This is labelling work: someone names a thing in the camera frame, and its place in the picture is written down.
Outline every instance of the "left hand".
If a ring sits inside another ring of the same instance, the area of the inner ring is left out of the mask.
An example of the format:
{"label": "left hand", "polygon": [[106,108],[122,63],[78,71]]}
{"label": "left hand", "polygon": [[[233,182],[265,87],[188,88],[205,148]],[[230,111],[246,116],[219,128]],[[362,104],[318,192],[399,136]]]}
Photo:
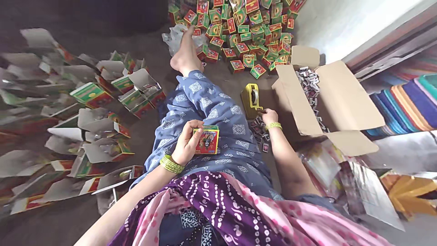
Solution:
{"label": "left hand", "polygon": [[[185,166],[193,158],[203,132],[203,124],[203,121],[197,119],[185,123],[184,129],[177,140],[176,148],[171,155],[171,158],[177,164]],[[199,130],[192,134],[194,128],[199,128]]]}

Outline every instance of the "tape roll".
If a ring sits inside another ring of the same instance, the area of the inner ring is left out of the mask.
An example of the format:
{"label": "tape roll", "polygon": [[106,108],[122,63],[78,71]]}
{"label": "tape roll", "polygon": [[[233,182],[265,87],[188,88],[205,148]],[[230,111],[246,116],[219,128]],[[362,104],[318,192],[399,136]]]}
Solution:
{"label": "tape roll", "polygon": [[252,90],[251,94],[252,94],[252,105],[258,106],[258,103],[257,103],[259,100],[258,90]]}

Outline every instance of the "bracelet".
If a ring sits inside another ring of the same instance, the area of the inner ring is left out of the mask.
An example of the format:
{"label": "bracelet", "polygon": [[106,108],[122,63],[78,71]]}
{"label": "bracelet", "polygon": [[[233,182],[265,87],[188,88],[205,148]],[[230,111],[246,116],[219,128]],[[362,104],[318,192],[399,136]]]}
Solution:
{"label": "bracelet", "polygon": [[163,167],[165,169],[167,169],[168,171],[172,172],[172,173],[176,173],[176,174],[180,174],[185,167],[176,164],[170,155],[165,155],[161,160],[160,160],[160,164],[163,165]]}
{"label": "bracelet", "polygon": [[272,128],[272,127],[279,127],[282,130],[281,123],[279,123],[279,122],[272,122],[272,123],[266,125],[266,131],[269,130],[269,128]]}

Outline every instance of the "stacked cloth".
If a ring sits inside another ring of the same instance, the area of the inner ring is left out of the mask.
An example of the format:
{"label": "stacked cloth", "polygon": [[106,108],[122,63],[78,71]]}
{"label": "stacked cloth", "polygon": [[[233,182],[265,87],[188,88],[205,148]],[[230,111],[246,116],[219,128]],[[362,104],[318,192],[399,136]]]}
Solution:
{"label": "stacked cloth", "polygon": [[394,136],[437,129],[437,74],[422,75],[370,95],[386,125],[366,130],[371,136]]}

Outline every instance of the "yellow tape dispenser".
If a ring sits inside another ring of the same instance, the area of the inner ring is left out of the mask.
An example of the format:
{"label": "yellow tape dispenser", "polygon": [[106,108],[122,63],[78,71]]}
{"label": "yellow tape dispenser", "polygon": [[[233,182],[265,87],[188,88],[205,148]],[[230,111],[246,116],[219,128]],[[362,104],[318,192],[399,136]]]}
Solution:
{"label": "yellow tape dispenser", "polygon": [[258,116],[258,111],[263,110],[263,107],[260,107],[258,85],[247,84],[240,95],[243,101],[244,111],[246,111],[246,119],[255,119]]}

